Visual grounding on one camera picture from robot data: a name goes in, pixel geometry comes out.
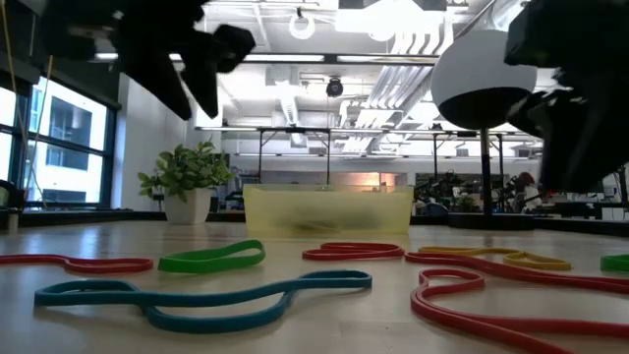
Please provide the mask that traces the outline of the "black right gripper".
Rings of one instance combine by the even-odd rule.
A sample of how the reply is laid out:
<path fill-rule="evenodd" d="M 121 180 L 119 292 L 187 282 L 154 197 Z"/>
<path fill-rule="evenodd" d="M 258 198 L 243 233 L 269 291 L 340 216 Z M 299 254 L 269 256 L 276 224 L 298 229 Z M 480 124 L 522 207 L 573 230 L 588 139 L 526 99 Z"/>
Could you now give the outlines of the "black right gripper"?
<path fill-rule="evenodd" d="M 629 73 L 629 0 L 530 0 L 508 27 L 504 62 Z M 587 192 L 629 162 L 629 75 L 594 76 L 562 93 L 531 93 L 506 119 L 514 126 L 541 125 L 544 187 Z"/>

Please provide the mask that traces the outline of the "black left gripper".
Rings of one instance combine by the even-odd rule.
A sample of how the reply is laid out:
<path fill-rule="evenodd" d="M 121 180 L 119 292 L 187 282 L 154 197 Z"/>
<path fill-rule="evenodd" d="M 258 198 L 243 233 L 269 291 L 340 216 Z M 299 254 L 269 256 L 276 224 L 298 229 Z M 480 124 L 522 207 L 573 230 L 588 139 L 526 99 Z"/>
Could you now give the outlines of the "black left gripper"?
<path fill-rule="evenodd" d="M 218 115 L 216 71 L 229 73 L 255 49 L 252 33 L 229 25 L 196 29 L 211 0 L 47 0 L 40 18 L 48 53 L 93 59 L 96 42 L 115 48 L 120 70 L 184 121 L 190 102 L 170 60 L 184 63 L 184 82 L 204 113 Z"/>

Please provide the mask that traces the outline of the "yellow rubber band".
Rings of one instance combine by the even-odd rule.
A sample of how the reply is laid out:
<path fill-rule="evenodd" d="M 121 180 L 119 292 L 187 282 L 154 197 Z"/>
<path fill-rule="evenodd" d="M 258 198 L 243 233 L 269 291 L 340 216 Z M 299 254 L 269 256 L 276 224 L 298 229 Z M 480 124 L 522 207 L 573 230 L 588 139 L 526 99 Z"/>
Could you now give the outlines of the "yellow rubber band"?
<path fill-rule="evenodd" d="M 500 254 L 502 255 L 502 262 L 511 266 L 520 266 L 542 270 L 570 270 L 572 268 L 572 265 L 564 260 L 543 257 L 530 252 L 508 248 L 456 248 L 428 246 L 420 248 L 419 252 L 461 256 Z"/>

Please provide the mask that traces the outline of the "green rubber band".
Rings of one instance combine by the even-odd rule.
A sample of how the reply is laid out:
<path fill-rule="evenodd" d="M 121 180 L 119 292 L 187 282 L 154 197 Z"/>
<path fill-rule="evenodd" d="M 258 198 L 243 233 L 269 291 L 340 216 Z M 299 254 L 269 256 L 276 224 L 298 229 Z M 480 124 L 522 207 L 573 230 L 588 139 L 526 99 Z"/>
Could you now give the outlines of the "green rubber band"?
<path fill-rule="evenodd" d="M 609 272 L 629 272 L 629 254 L 601 257 L 600 269 Z"/>
<path fill-rule="evenodd" d="M 266 258 L 259 240 L 246 240 L 225 247 L 164 256 L 158 269 L 176 273 L 214 273 L 260 264 Z"/>

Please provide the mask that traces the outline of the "blue rubber band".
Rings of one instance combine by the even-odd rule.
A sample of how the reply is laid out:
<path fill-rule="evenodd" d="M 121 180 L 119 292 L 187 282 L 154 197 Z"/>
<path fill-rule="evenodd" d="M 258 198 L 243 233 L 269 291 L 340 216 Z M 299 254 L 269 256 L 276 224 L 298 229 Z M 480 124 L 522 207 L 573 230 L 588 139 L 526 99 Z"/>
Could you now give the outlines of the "blue rubber band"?
<path fill-rule="evenodd" d="M 370 289 L 372 276 L 359 270 L 322 270 L 262 286 L 214 294 L 178 294 L 141 291 L 122 280 L 76 280 L 54 284 L 34 292 L 36 307 L 86 305 L 131 305 L 140 309 L 147 321 L 160 329 L 188 334 L 236 332 L 269 325 L 289 309 L 301 290 Z M 168 308 L 212 308 L 245 303 L 272 295 L 279 300 L 270 307 L 231 317 L 192 318 L 169 315 Z"/>

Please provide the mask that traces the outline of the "yellow translucent plastic bin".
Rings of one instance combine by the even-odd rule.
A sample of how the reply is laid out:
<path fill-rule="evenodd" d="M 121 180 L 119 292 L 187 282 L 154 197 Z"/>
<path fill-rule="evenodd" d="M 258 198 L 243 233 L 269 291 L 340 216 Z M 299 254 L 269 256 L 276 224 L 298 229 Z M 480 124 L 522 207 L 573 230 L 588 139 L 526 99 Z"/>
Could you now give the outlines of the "yellow translucent plastic bin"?
<path fill-rule="evenodd" d="M 255 233 L 405 234 L 413 197 L 410 186 L 249 184 L 246 225 Z"/>

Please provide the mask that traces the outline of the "person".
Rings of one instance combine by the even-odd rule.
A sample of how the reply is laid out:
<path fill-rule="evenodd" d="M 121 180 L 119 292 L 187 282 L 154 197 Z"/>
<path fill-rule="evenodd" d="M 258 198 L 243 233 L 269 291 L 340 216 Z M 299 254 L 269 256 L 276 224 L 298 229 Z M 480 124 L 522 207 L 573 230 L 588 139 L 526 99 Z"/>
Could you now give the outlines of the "person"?
<path fill-rule="evenodd" d="M 527 213 L 543 204 L 536 181 L 529 172 L 521 172 L 515 182 L 512 207 L 516 212 Z"/>

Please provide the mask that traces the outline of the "white globe lamp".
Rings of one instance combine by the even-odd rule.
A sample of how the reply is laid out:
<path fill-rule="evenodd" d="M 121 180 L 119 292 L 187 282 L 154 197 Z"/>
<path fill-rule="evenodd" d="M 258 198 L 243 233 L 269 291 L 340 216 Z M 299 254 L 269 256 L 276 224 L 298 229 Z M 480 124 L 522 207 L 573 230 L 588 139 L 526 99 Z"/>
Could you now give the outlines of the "white globe lamp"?
<path fill-rule="evenodd" d="M 477 131 L 481 144 L 483 210 L 448 214 L 452 228 L 525 231 L 531 217 L 495 213 L 491 201 L 489 130 L 506 122 L 510 107 L 533 92 L 537 69 L 504 62 L 508 33 L 497 29 L 470 31 L 439 56 L 431 75 L 433 103 L 445 120 Z"/>

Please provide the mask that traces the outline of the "green plant in white pot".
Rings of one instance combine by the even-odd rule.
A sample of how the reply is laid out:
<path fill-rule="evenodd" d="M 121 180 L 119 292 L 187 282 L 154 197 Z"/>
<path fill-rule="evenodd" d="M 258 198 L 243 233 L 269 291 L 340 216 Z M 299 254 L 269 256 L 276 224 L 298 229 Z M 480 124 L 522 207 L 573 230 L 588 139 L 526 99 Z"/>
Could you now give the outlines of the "green plant in white pot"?
<path fill-rule="evenodd" d="M 160 192 L 167 221 L 183 225 L 205 223 L 214 191 L 233 177 L 227 156 L 211 141 L 163 151 L 151 173 L 138 173 L 140 195 L 153 199 Z"/>

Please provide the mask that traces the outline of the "black chair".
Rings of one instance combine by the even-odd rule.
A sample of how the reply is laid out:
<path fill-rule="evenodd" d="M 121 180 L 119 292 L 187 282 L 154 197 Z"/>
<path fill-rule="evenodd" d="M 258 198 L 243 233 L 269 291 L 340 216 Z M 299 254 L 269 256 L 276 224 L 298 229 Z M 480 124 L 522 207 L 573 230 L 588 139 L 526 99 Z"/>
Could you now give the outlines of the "black chair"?
<path fill-rule="evenodd" d="M 20 216 L 25 208 L 25 191 L 0 179 L 0 230 L 18 232 Z"/>

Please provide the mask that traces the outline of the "black gantry frame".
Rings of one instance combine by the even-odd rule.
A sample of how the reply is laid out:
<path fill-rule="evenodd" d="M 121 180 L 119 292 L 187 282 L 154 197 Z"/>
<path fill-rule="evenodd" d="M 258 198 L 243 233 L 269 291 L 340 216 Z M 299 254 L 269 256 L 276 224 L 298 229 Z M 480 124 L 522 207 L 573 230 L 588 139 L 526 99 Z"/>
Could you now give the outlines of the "black gantry frame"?
<path fill-rule="evenodd" d="M 317 128 L 317 127 L 297 127 L 297 126 L 288 126 L 288 127 L 257 127 L 256 131 L 259 133 L 259 139 L 258 139 L 258 152 L 257 152 L 257 177 L 258 177 L 258 181 L 261 183 L 262 182 L 262 153 L 263 153 L 263 147 L 264 145 L 270 140 L 272 139 L 276 133 L 279 132 L 283 132 L 286 134 L 306 134 L 306 133 L 313 133 L 313 134 L 318 134 L 318 133 L 322 133 L 322 134 L 326 134 L 327 135 L 327 140 L 326 141 L 322 141 L 323 144 L 325 145 L 325 147 L 327 148 L 327 153 L 326 153 L 326 185 L 330 184 L 330 158 L 331 158 L 331 154 L 330 154 L 330 145 L 331 145 L 331 138 L 332 138 L 332 131 L 330 128 Z M 264 134 L 266 132 L 272 132 L 272 136 L 269 137 L 268 140 L 264 140 Z"/>
<path fill-rule="evenodd" d="M 441 135 L 447 138 L 479 138 L 481 143 L 481 167 L 482 167 L 482 200 L 483 200 L 483 214 L 485 217 L 492 215 L 492 198 L 491 198 L 491 178 L 490 178 L 490 136 L 496 136 L 498 140 L 498 160 L 499 160 L 499 175 L 503 178 L 503 137 L 509 135 L 509 132 L 491 132 L 489 129 L 480 129 L 479 131 L 471 130 L 459 130 L 459 131 L 443 131 Z M 432 157 L 433 157 L 433 176 L 438 176 L 438 148 L 437 137 L 440 135 L 437 131 L 432 133 Z"/>

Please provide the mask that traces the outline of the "black window frame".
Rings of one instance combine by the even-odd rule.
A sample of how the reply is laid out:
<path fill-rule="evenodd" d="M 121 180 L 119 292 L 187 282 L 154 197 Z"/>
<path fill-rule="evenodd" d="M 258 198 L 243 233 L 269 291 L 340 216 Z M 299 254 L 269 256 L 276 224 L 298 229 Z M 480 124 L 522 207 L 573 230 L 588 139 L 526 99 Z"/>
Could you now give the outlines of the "black window frame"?
<path fill-rule="evenodd" d="M 31 84 L 0 69 L 0 179 L 34 208 L 107 207 L 117 108 L 57 73 Z"/>

